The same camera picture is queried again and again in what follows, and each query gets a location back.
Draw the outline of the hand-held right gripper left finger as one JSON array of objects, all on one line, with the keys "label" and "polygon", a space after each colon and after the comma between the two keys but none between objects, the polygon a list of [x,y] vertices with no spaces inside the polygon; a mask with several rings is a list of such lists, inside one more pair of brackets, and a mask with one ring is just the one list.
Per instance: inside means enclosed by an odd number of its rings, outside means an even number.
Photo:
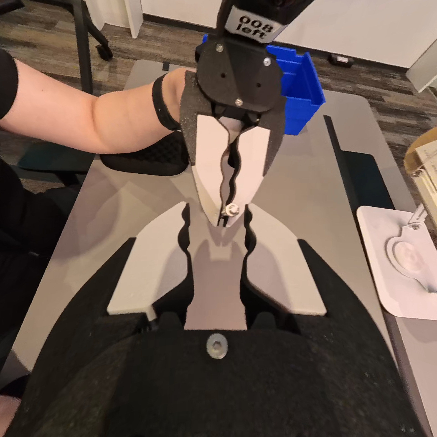
[{"label": "hand-held right gripper left finger", "polygon": [[109,315],[143,313],[157,320],[159,300],[189,276],[190,206],[182,201],[168,209],[136,236],[107,306]]}]

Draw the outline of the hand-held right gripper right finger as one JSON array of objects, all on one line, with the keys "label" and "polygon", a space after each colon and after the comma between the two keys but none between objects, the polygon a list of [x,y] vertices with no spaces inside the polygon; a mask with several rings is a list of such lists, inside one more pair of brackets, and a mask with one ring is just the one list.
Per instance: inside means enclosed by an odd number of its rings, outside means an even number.
[{"label": "hand-held right gripper right finger", "polygon": [[246,206],[244,226],[242,279],[249,289],[285,313],[326,315],[297,236],[254,203]]}]

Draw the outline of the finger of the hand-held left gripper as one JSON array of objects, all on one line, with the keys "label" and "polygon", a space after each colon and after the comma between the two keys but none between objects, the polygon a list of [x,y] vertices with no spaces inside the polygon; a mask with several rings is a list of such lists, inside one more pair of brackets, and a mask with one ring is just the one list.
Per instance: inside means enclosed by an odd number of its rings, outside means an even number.
[{"label": "finger of the hand-held left gripper", "polygon": [[237,217],[224,217],[224,227],[231,227],[243,213],[246,205],[252,202],[263,179],[270,130],[251,127],[244,130],[231,149],[234,171],[229,181],[229,196],[225,206],[235,203],[240,212]]},{"label": "finger of the hand-held left gripper", "polygon": [[223,184],[222,158],[229,147],[230,133],[215,117],[197,115],[195,163],[192,173],[200,205],[217,227],[221,218]]}]

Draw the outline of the blue plastic bin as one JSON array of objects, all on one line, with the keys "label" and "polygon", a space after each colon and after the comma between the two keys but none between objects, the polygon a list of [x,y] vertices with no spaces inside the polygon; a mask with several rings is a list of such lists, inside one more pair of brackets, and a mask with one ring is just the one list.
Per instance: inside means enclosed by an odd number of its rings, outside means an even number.
[{"label": "blue plastic bin", "polygon": [[275,41],[266,45],[271,56],[282,70],[281,95],[285,98],[284,127],[280,129],[277,119],[263,126],[270,130],[270,137],[297,135],[325,103],[314,63],[306,52],[299,55],[294,48],[279,46]]}]

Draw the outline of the person's left forearm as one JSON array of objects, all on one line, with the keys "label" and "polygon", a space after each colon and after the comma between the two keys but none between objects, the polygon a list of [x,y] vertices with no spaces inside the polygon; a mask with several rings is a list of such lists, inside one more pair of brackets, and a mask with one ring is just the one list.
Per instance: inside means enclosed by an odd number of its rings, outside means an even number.
[{"label": "person's left forearm", "polygon": [[156,115],[152,84],[96,97],[12,61],[18,89],[1,130],[95,154],[135,152],[170,133]]}]

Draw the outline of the person's right forearm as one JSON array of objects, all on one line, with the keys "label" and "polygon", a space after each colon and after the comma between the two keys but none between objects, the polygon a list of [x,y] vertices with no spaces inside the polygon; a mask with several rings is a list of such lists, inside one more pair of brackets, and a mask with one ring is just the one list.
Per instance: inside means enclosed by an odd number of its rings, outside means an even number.
[{"label": "person's right forearm", "polygon": [[20,406],[21,399],[11,396],[0,396],[0,436],[7,431],[14,415]]}]

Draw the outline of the black mesh elbow pad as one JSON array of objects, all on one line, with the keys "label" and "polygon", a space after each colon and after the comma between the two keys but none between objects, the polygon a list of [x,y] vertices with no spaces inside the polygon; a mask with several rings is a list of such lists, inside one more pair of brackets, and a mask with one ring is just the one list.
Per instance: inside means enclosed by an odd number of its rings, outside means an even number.
[{"label": "black mesh elbow pad", "polygon": [[172,132],[145,149],[119,154],[101,154],[109,169],[151,176],[176,176],[189,166],[188,152],[180,131]]}]

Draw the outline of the person's left hand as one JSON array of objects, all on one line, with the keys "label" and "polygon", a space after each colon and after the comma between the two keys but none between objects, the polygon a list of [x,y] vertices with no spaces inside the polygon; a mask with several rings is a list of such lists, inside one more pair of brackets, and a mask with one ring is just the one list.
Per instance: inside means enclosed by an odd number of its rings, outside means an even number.
[{"label": "person's left hand", "polygon": [[162,97],[173,120],[180,121],[180,101],[185,88],[187,68],[177,68],[168,72],[162,81]]}]

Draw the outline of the black wrist watch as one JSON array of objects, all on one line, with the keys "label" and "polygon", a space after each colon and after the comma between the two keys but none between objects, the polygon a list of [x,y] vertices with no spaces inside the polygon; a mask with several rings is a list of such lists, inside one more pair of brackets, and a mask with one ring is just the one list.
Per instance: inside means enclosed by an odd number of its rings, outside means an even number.
[{"label": "black wrist watch", "polygon": [[164,74],[160,77],[158,77],[152,85],[152,102],[153,106],[156,112],[156,116],[161,123],[161,125],[174,132],[174,131],[180,131],[181,125],[179,122],[177,122],[170,114],[167,105],[164,102],[163,99],[163,93],[162,93],[162,83],[167,74]]}]

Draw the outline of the black floor device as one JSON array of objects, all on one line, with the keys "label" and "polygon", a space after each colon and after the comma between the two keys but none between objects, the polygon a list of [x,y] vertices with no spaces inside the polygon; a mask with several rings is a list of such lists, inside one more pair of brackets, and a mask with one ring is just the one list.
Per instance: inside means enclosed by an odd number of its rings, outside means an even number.
[{"label": "black floor device", "polygon": [[354,65],[352,57],[341,56],[339,54],[329,53],[327,57],[328,62],[337,67],[350,69]]}]

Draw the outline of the person's black shirt torso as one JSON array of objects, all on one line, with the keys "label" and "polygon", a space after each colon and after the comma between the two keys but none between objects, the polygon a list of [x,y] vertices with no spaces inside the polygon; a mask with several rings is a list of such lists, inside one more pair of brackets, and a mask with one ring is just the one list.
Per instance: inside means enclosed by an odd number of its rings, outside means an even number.
[{"label": "person's black shirt torso", "polygon": [[[66,134],[63,101],[75,88],[15,60],[1,49],[1,130],[36,139]],[[33,193],[1,159],[1,370],[18,335],[80,186]]]}]

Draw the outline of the teal office chair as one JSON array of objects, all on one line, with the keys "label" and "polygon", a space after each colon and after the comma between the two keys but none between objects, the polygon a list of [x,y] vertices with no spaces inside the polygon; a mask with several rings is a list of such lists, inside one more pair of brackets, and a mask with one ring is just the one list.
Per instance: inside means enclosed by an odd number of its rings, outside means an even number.
[{"label": "teal office chair", "polygon": [[17,166],[35,172],[85,174],[94,157],[94,153],[71,149],[51,142],[40,142],[27,148]]}]

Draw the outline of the black monitor stand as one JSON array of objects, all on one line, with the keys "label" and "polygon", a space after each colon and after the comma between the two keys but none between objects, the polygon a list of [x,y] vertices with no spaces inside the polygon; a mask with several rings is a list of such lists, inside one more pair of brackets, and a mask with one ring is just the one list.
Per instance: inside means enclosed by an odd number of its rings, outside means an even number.
[{"label": "black monitor stand", "polygon": [[98,55],[104,61],[111,61],[113,53],[106,37],[93,24],[85,1],[37,0],[35,2],[46,6],[62,8],[72,16],[76,37],[81,90],[90,95],[94,95],[89,36],[92,36],[97,41],[96,49]]}]

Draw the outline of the printed instruction sheet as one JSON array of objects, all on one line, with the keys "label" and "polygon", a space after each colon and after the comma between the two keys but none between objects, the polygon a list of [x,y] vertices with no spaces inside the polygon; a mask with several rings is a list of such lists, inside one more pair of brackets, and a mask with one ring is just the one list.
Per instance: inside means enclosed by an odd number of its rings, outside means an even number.
[{"label": "printed instruction sheet", "polygon": [[413,180],[429,216],[437,217],[437,141],[415,150],[419,167],[413,172]]}]

